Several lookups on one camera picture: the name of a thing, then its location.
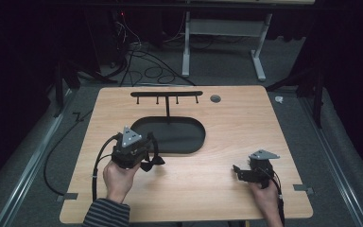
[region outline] gray carpet floor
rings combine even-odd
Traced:
[[[279,39],[266,41],[260,58],[267,80],[260,82],[256,79],[252,61],[249,58],[249,50],[256,45],[254,39],[216,37],[216,41],[209,46],[205,40],[195,40],[192,43],[194,48],[191,50],[188,79],[196,85],[259,84],[269,86],[288,76],[302,44],[303,41],[289,43]],[[139,86],[173,79],[171,76],[159,79],[158,77],[169,75],[168,71],[156,68],[157,64],[153,61],[159,61],[140,51],[156,56],[175,72],[180,73],[182,70],[180,42],[166,43],[162,48],[143,44],[133,53],[136,56],[131,59],[130,74],[125,76],[124,86],[131,86],[140,77],[139,83],[143,84]],[[109,67],[102,67],[103,73],[110,71]],[[188,82],[175,78],[171,84],[187,85]],[[92,110],[99,89],[106,86],[118,85],[82,80],[81,88],[72,91],[73,98],[68,98],[68,106],[62,115],[63,119],[49,141],[46,150],[53,149],[53,152],[47,165],[47,178],[52,186],[61,192],[66,192],[70,183],[90,119],[88,115],[84,121],[77,123],[68,132],[76,124],[77,116],[74,113],[84,115]],[[337,184],[333,169],[328,165],[328,159],[325,157],[324,145],[319,139],[319,133],[325,135],[328,146],[339,160],[342,172],[345,173],[350,187],[356,194],[362,212],[363,163],[338,119],[327,91],[323,96],[322,129],[320,130],[314,129],[312,118],[305,111],[305,103],[311,103],[311,97],[296,98],[294,89],[294,87],[284,87],[275,92],[269,92],[268,96],[302,181],[314,190],[313,194],[308,195],[314,209],[314,216],[307,219],[287,219],[285,226],[361,226],[353,218],[353,211],[342,196],[343,192]],[[283,104],[274,100],[276,96],[284,97]],[[53,104],[2,169],[0,214],[29,160],[33,158],[35,150],[46,136],[55,111],[56,106]],[[57,201],[58,196],[45,185],[43,167],[39,166],[38,169],[31,186],[26,191],[26,196],[20,201],[19,209],[12,215],[13,219],[10,221],[12,226],[64,226],[59,220],[62,202]],[[266,225],[262,220],[252,220],[251,226]]]

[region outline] black sleeve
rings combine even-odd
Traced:
[[[107,199],[97,199],[91,204],[82,226],[128,227],[130,207]]]

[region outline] crumpled white paper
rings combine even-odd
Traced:
[[[275,101],[276,102],[279,102],[280,104],[282,104],[283,103],[283,97],[282,96],[276,96],[275,97]]]

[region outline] gray corner bracket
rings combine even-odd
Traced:
[[[78,199],[78,193],[66,193],[64,196],[58,196],[57,201],[75,201]]]
[[[307,187],[305,184],[293,184],[295,191],[305,191],[307,195],[315,194],[315,191],[312,187]]]

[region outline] person's left hand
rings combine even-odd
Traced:
[[[134,175],[139,168],[140,164],[131,169],[124,169],[109,161],[103,171],[108,190],[107,199],[122,203],[131,190]]]

